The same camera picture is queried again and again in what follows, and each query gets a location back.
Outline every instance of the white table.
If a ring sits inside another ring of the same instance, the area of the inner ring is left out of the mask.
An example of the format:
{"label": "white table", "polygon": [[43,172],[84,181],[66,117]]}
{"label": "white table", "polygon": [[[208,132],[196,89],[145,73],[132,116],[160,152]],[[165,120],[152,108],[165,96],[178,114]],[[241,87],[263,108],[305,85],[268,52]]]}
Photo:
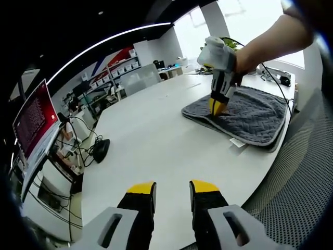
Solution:
{"label": "white table", "polygon": [[[157,198],[150,249],[181,249],[195,241],[190,180],[214,183],[229,204],[241,206],[251,196],[283,140],[273,153],[254,146],[239,151],[229,135],[183,117],[183,107],[210,93],[211,80],[212,76],[184,74],[103,111],[95,131],[109,138],[111,145],[102,163],[85,170],[83,225],[107,207],[117,207],[132,185],[153,180],[157,182]],[[286,98],[294,96],[294,76],[291,82],[291,87],[281,86]],[[275,83],[259,76],[245,76],[242,84],[282,97]]]}

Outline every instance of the small device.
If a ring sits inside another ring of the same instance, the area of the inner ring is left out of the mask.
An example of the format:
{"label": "small device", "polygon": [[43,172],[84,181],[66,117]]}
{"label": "small device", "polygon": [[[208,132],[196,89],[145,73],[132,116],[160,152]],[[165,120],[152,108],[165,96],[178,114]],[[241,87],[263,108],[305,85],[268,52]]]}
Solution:
{"label": "small device", "polygon": [[100,163],[100,162],[102,162],[102,160],[104,160],[104,158],[108,152],[109,146],[110,146],[109,139],[101,140],[96,143],[96,145],[94,146],[94,149],[93,149],[93,157],[97,163]]}
{"label": "small device", "polygon": [[277,82],[278,84],[282,84],[287,87],[291,86],[290,83],[291,75],[289,73],[270,67],[266,68],[270,71],[271,74],[269,74],[262,65],[259,65],[259,73],[262,74],[263,79],[265,79],[266,81],[273,81],[272,79],[273,77],[275,79],[275,82]]}
{"label": "small device", "polygon": [[226,110],[235,88],[240,86],[242,75],[235,72],[236,55],[232,48],[226,46],[219,37],[205,39],[197,62],[213,69],[212,93],[209,99],[211,114],[220,115]]}
{"label": "small device", "polygon": [[155,64],[155,66],[156,66],[157,69],[163,69],[163,68],[165,68],[164,61],[157,61],[157,60],[155,60],[153,63]]}

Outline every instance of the ceiling light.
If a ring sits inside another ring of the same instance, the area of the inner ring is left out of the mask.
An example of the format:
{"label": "ceiling light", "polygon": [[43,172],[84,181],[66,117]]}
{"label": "ceiling light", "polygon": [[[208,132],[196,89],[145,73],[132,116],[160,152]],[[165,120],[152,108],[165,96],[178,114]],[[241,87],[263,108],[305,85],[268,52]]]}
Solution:
{"label": "ceiling light", "polygon": [[11,155],[11,161],[10,161],[10,169],[12,169],[12,161],[14,160],[14,152]]}
{"label": "ceiling light", "polygon": [[156,26],[163,26],[163,25],[170,25],[171,23],[170,22],[164,22],[164,23],[157,23],[157,24],[151,24],[151,25],[146,25],[146,26],[142,26],[142,27],[138,27],[138,28],[135,28],[135,29],[131,29],[131,30],[127,30],[127,31],[124,31],[124,32],[121,32],[117,35],[113,35],[113,36],[110,36],[109,38],[106,38],[96,44],[94,44],[93,46],[85,49],[83,52],[79,53],[78,55],[76,55],[73,59],[71,59],[68,63],[66,63],[64,66],[62,66],[46,83],[46,85],[48,85],[57,75],[60,74],[60,72],[62,72],[68,65],[70,65],[72,62],[74,62],[76,59],[78,59],[80,56],[82,56],[83,54],[85,54],[86,52],[90,51],[91,49],[97,47],[98,45],[104,43],[104,42],[107,42],[108,40],[111,40],[113,38],[116,38],[118,36],[121,36],[121,35],[125,35],[127,33],[131,33],[133,31],[137,31],[137,30],[142,30],[142,29],[147,29],[147,28],[151,28],[151,27],[156,27]]}

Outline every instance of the computer screen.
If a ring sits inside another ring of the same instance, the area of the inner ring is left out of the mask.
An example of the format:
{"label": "computer screen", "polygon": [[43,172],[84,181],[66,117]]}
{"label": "computer screen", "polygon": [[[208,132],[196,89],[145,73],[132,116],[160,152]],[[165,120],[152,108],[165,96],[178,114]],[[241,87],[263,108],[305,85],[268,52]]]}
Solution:
{"label": "computer screen", "polygon": [[21,107],[13,123],[19,146],[27,159],[45,132],[58,121],[46,80],[43,80]]}
{"label": "computer screen", "polygon": [[89,82],[83,81],[78,86],[73,88],[73,93],[75,96],[79,97],[82,93],[87,92],[90,89]]}
{"label": "computer screen", "polygon": [[157,69],[163,69],[165,68],[165,65],[164,65],[164,61],[154,61],[154,64],[156,66]]}

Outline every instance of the gray cushion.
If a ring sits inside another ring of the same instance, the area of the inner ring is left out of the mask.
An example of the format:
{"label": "gray cushion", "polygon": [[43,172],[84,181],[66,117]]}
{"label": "gray cushion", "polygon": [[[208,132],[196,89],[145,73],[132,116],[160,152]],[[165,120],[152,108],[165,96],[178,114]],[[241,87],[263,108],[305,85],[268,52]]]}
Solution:
{"label": "gray cushion", "polygon": [[286,101],[251,87],[237,88],[227,111],[210,114],[207,95],[182,109],[182,114],[206,127],[227,133],[247,144],[268,146],[278,136],[287,112]]}

